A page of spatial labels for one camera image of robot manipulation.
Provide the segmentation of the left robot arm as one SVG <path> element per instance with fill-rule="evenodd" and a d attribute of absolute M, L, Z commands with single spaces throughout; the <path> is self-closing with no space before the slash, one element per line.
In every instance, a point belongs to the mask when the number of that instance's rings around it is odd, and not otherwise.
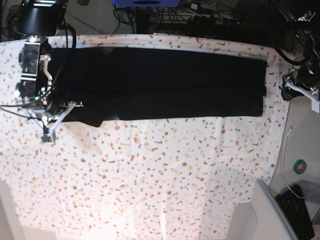
<path fill-rule="evenodd" d="M 281 96 L 291 101 L 310 95 L 320 99 L 320 2 L 318 0 L 272 0 L 272 6 L 286 20 L 285 30 L 303 47 L 304 59 L 288 58 L 274 46 L 277 53 L 289 64 L 296 66 L 283 75 Z"/>

